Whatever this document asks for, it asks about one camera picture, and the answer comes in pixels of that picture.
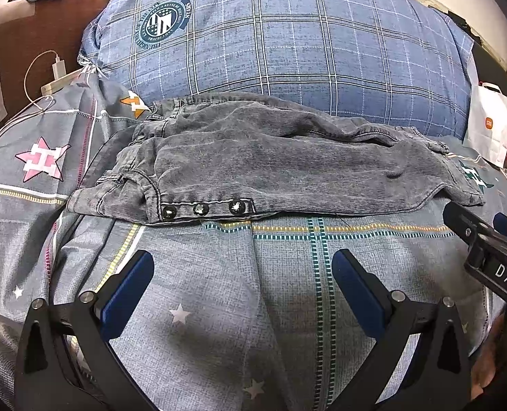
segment metal bolt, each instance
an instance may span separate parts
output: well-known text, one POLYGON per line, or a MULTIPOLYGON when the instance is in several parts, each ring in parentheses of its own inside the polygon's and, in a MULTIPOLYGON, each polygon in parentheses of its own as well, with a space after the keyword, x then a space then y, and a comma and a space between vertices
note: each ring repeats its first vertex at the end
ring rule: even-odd
POLYGON ((37 298, 36 300, 33 300, 33 302, 31 303, 31 307, 33 309, 40 309, 43 306, 44 306, 44 300, 42 298, 37 298))
POLYGON ((401 303, 406 299, 406 294, 403 293, 401 290, 393 290, 390 296, 394 301, 397 301, 398 303, 401 303))
POLYGON ((79 296, 79 299, 83 303, 89 303, 90 301, 93 300, 94 297, 95 297, 95 294, 92 291, 88 290, 87 292, 81 293, 79 296))
POLYGON ((443 297, 443 300, 442 302, 447 306, 447 307, 453 307, 455 306, 455 302, 453 301, 453 299, 449 296, 445 296, 443 297))

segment blue plaid fabric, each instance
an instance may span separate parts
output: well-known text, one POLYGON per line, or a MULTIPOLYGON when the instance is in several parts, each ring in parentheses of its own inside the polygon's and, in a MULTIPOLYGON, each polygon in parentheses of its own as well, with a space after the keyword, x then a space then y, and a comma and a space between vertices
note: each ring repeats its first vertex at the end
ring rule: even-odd
POLYGON ((471 48, 414 0, 112 0, 79 61, 146 104, 239 90, 462 138, 471 48))

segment shopping bag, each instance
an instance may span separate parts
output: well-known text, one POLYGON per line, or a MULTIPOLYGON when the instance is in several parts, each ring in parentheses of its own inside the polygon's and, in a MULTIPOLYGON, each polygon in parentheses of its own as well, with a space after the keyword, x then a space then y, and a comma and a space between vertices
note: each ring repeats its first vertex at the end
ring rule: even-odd
POLYGON ((468 127, 463 145, 485 160, 504 167, 507 151, 507 97, 498 86, 482 83, 472 87, 468 127))

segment bed sheet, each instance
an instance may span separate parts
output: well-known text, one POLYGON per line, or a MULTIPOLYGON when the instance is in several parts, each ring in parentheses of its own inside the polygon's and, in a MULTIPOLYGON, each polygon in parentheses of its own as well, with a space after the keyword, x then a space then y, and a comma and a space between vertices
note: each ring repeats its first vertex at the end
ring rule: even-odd
POLYGON ((79 61, 147 104, 257 92, 462 138, 472 43, 415 0, 112 0, 79 61))
MULTIPOLYGON (((462 268, 467 249, 443 224, 444 197, 407 214, 164 227, 71 213, 65 202, 99 148, 149 112, 138 94, 93 67, 54 99, 0 136, 0 314, 19 325, 33 299, 73 301, 98 290, 137 249, 151 252, 153 281, 112 346, 160 409, 299 411, 331 403, 373 345, 333 282, 338 249, 349 248, 389 289, 414 300, 451 296, 471 350, 503 306, 462 268)), ((460 140, 443 140, 484 195, 472 211, 486 221, 507 214, 506 174, 460 140)), ((0 323, 7 403, 17 336, 0 323)), ((396 391, 414 343, 382 398, 396 391)))

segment button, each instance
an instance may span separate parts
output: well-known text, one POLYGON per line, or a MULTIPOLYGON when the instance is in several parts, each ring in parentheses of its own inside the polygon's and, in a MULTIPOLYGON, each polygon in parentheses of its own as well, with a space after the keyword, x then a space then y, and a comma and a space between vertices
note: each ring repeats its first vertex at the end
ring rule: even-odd
POLYGON ((210 206, 204 202, 199 202, 198 204, 195 204, 195 206, 192 208, 192 211, 195 215, 204 216, 207 215, 210 211, 210 206))
POLYGON ((177 209, 172 205, 167 205, 162 209, 162 219, 171 220, 177 215, 177 209))
POLYGON ((229 202, 229 211, 235 216, 241 215, 246 211, 246 203, 240 199, 233 199, 229 202))

